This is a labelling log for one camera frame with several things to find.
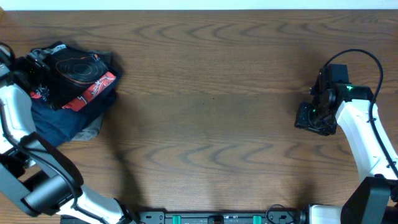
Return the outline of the black printed cycling jersey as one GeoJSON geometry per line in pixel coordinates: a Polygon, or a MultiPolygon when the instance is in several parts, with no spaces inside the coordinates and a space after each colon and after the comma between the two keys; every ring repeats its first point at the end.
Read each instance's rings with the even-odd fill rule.
{"type": "Polygon", "coordinates": [[[109,64],[100,54],[75,49],[63,42],[56,42],[46,48],[32,49],[26,56],[28,55],[49,66],[49,74],[41,84],[50,88],[70,83],[86,86],[106,72],[111,72],[109,64]]]}

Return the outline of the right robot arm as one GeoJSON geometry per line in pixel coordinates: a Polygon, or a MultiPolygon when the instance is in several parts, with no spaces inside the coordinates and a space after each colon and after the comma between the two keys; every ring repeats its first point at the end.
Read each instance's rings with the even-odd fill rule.
{"type": "Polygon", "coordinates": [[[397,154],[378,118],[367,86],[334,83],[311,87],[294,126],[329,136],[340,127],[354,157],[360,185],[342,206],[311,205],[307,223],[397,223],[397,154]]]}

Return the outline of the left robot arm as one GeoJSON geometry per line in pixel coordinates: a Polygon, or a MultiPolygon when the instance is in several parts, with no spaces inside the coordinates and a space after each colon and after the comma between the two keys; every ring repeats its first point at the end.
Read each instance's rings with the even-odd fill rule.
{"type": "Polygon", "coordinates": [[[61,42],[16,57],[1,45],[1,192],[24,213],[62,223],[138,223],[119,200],[87,187],[58,145],[93,126],[118,74],[96,52],[61,42]]]}

